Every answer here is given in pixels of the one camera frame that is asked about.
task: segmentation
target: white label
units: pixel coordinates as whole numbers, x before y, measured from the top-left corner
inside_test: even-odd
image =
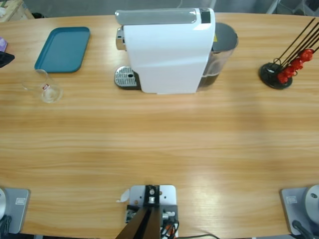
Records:
[[[288,204],[297,203],[297,198],[295,196],[289,196],[289,197],[286,197],[286,199]]]
[[[45,91],[49,88],[50,86],[48,84],[45,84],[42,89],[44,89]]]
[[[25,204],[25,198],[16,198],[15,204],[16,205],[24,205]]]

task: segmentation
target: metal rod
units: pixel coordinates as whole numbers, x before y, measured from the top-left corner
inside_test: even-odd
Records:
[[[298,55],[298,53],[305,48],[305,46],[313,39],[313,37],[318,33],[319,28],[307,39],[307,37],[312,33],[312,31],[319,25],[319,22],[311,29],[311,31],[307,34],[307,36],[298,44],[298,46],[294,49],[294,51],[283,61],[282,66],[286,64],[286,66],[290,63],[292,59]]]
[[[318,49],[319,49],[319,46],[315,49],[314,53],[315,53],[316,51],[318,51]]]
[[[289,50],[289,48],[292,47],[292,45],[298,40],[298,38],[304,33],[304,31],[310,26],[310,24],[311,24],[314,20],[315,20],[315,17],[308,23],[307,26],[305,26],[305,28],[303,29],[303,31],[302,31],[302,32],[297,36],[297,38],[290,44],[290,46],[284,51],[284,53],[283,53],[279,58],[277,58],[277,60],[276,60],[275,62],[279,61],[280,58],[282,58],[282,56]]]
[[[308,46],[308,48],[312,48],[319,40],[319,33],[315,36],[315,38],[312,40],[313,42],[309,43],[311,44],[310,46]]]

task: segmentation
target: black stand base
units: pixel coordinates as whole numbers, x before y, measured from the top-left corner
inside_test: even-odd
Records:
[[[269,87],[274,89],[282,90],[284,88],[289,87],[292,82],[293,78],[288,78],[287,83],[282,84],[277,79],[277,74],[279,73],[280,65],[274,63],[267,63],[260,67],[259,69],[259,76],[260,79]]]

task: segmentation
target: clear glass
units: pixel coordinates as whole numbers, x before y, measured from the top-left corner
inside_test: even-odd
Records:
[[[22,86],[45,103],[58,102],[63,90],[45,70],[35,70],[25,76]]]
[[[216,78],[218,77],[219,73],[223,69],[225,63],[227,62],[233,51],[234,49],[223,52],[210,52],[203,77],[201,78],[198,86],[199,88],[205,88],[215,82]]]

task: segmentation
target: coffee machine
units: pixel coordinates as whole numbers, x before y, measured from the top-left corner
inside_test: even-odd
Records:
[[[126,90],[195,93],[214,82],[238,42],[210,8],[118,10],[115,17],[117,49],[130,61],[115,72],[115,84]]]

